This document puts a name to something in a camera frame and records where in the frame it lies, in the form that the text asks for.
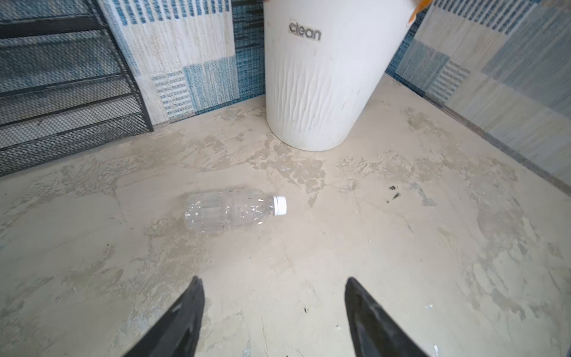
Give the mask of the clear unlabelled plastic bottle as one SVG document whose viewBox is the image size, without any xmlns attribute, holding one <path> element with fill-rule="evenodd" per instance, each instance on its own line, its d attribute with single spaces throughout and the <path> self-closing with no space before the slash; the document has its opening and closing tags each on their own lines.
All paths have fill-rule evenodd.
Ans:
<svg viewBox="0 0 571 357">
<path fill-rule="evenodd" d="M 269 217 L 287 214 L 284 196 L 261 190 L 236 190 L 194 193 L 184 211 L 186 226 L 196 234 L 218 234 L 245 226 L 258 226 Z"/>
</svg>

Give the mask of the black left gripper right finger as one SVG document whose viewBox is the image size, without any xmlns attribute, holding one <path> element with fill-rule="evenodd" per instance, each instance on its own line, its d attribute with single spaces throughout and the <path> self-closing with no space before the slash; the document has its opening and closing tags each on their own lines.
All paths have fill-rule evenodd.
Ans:
<svg viewBox="0 0 571 357">
<path fill-rule="evenodd" d="M 353 277 L 346 282 L 344 302 L 358 357 L 427 356 Z"/>
</svg>

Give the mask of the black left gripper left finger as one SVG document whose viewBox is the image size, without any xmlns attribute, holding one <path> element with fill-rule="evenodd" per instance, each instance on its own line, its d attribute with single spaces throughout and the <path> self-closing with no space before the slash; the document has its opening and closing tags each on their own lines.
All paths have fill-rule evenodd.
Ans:
<svg viewBox="0 0 571 357">
<path fill-rule="evenodd" d="M 195 276 L 181 296 L 125 355 L 194 356 L 204 311 L 203 282 Z"/>
</svg>

